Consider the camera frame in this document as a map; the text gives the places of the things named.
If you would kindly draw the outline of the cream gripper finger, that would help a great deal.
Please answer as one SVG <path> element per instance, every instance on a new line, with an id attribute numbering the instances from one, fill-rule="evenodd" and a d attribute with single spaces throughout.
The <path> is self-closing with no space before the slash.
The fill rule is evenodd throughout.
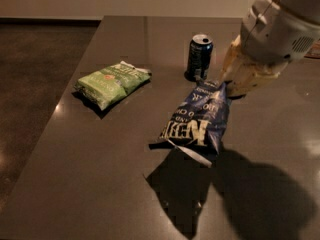
<path id="1" fill-rule="evenodd" d="M 219 81 L 225 82 L 230 80 L 230 74 L 232 72 L 232 63 L 235 58 L 235 47 L 231 44 L 226 52 L 223 60 L 222 69 L 219 73 Z"/>
<path id="2" fill-rule="evenodd" d="M 247 81 L 247 82 L 228 81 L 227 96 L 228 97 L 245 96 L 247 93 L 257 89 L 260 86 L 261 84 L 257 81 Z"/>

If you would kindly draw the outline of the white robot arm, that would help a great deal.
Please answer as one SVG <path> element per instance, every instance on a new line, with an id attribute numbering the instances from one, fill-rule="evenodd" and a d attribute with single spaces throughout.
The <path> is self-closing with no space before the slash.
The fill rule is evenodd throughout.
<path id="1" fill-rule="evenodd" d="M 255 0 L 226 53 L 219 81 L 238 98 L 276 80 L 320 38 L 320 0 Z"/>

